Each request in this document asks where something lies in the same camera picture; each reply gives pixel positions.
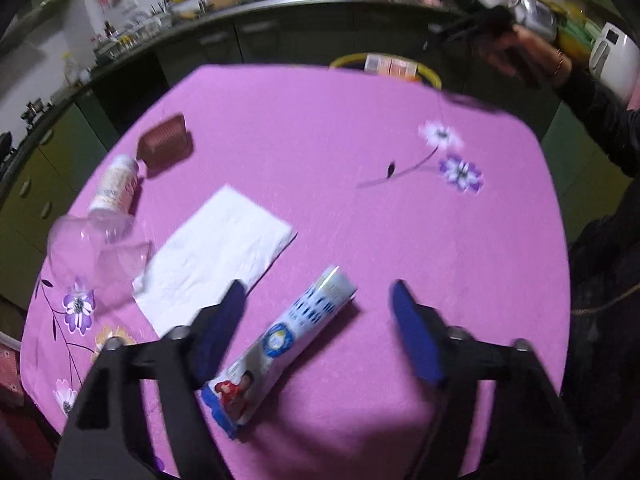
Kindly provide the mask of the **person right hand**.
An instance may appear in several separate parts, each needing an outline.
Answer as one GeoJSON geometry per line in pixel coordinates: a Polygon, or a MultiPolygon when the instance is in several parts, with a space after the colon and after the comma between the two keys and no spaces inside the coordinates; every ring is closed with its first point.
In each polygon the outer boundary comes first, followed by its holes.
{"type": "Polygon", "coordinates": [[[510,32],[498,38],[483,38],[478,42],[477,52],[492,67],[506,76],[524,77],[508,57],[514,51],[541,79],[559,86],[567,80],[573,69],[572,60],[561,50],[553,47],[536,32],[514,24],[510,32]]]}

